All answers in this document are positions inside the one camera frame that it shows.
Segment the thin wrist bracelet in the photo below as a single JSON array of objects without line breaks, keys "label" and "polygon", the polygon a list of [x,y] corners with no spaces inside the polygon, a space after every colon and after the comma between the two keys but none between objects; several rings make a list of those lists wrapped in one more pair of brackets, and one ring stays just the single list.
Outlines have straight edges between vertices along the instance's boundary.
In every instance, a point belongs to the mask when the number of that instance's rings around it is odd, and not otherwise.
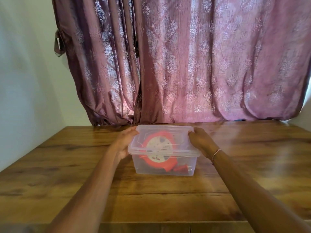
[{"label": "thin wrist bracelet", "polygon": [[221,149],[218,149],[215,151],[213,157],[212,157],[212,165],[214,165],[214,158],[215,158],[215,155],[217,154],[218,151],[221,151]]}]

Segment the forearm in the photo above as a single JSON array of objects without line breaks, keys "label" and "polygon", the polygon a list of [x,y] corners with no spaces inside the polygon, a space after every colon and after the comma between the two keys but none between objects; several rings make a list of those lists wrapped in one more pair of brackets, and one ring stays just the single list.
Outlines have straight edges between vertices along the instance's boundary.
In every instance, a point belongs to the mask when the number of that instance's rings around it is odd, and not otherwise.
[{"label": "forearm", "polygon": [[255,232],[311,232],[302,219],[246,175],[224,152],[216,154],[214,166]]},{"label": "forearm", "polygon": [[98,232],[119,163],[115,153],[112,147],[108,149],[91,176],[52,221],[47,232]]}]

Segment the wooden table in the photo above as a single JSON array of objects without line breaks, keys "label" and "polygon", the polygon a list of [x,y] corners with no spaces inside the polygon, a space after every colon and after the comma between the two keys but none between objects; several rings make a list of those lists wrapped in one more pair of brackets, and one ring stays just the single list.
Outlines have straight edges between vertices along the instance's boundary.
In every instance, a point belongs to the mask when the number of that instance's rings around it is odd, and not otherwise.
[{"label": "wooden table", "polygon": [[[310,132],[279,121],[190,125],[203,127],[259,184],[311,219]],[[117,134],[110,126],[66,127],[2,171],[0,232],[7,224],[41,232]],[[198,158],[192,177],[136,174],[127,157],[116,170],[102,222],[103,232],[252,232],[204,157]]]}]

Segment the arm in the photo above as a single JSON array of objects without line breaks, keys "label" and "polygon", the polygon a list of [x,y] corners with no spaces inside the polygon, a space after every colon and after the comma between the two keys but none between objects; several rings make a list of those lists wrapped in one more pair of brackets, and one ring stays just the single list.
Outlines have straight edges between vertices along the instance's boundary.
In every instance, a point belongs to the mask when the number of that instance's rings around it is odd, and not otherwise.
[{"label": "arm", "polygon": [[[212,160],[219,147],[202,128],[189,133],[190,142]],[[246,175],[223,151],[214,157],[214,166],[245,218],[256,233],[310,233],[311,228],[281,201]]]},{"label": "arm", "polygon": [[98,232],[115,170],[128,155],[127,146],[138,134],[135,129],[131,127],[119,134],[91,176],[53,219],[47,233]]}]

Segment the plastic storage box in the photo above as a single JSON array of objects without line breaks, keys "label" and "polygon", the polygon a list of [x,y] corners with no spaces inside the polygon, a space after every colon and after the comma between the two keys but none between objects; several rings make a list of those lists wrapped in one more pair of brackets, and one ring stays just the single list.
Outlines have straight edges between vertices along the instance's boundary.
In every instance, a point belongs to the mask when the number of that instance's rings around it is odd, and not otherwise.
[{"label": "plastic storage box", "polygon": [[192,176],[200,151],[189,141],[190,126],[138,125],[128,146],[137,173]]}]

